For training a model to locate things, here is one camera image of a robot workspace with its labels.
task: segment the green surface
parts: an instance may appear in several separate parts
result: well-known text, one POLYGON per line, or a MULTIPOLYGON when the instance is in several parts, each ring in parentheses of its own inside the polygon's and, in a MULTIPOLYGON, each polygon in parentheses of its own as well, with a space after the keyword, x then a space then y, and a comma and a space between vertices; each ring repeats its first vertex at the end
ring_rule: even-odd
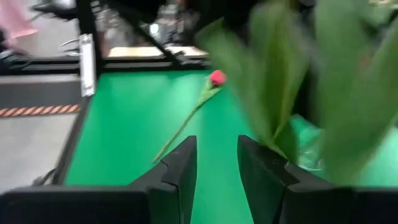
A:
MULTIPOLYGON (((68 185, 125 185, 151 160, 195 106, 210 71, 104 74, 66 178, 68 185)), ((238 104, 222 90, 193 116, 173 148, 198 140, 192 224, 252 223, 236 143, 250 134, 238 104)))

